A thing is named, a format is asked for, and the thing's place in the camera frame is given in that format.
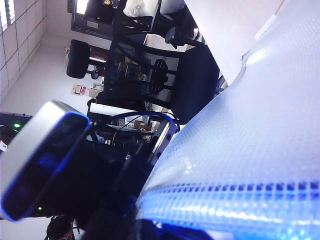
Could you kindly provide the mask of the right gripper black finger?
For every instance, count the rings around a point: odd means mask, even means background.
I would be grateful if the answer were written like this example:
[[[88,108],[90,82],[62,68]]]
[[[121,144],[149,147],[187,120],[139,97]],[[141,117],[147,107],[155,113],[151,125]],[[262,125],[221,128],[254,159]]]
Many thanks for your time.
[[[125,215],[101,208],[90,218],[81,239],[129,240],[135,226],[136,215],[135,206]]]

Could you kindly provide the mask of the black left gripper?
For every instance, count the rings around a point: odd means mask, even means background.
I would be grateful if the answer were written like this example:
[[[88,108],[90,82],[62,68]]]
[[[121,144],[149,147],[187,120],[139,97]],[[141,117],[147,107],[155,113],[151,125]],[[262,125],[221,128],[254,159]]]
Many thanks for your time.
[[[84,140],[41,197],[41,215],[90,218],[99,209],[126,215],[152,170],[151,144],[122,147]]]

